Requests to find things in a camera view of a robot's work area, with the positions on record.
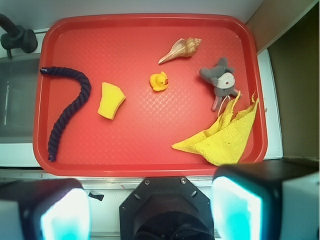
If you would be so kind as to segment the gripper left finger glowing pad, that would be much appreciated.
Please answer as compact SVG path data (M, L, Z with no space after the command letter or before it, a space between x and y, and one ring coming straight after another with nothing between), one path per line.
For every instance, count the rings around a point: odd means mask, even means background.
M91 226L88 193L77 179L0 184L2 240L88 240Z

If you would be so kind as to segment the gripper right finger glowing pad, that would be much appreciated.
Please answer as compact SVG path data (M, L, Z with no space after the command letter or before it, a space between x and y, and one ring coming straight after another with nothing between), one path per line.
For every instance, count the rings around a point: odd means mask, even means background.
M224 240L317 240L320 163L278 159L223 165L213 177L210 207Z

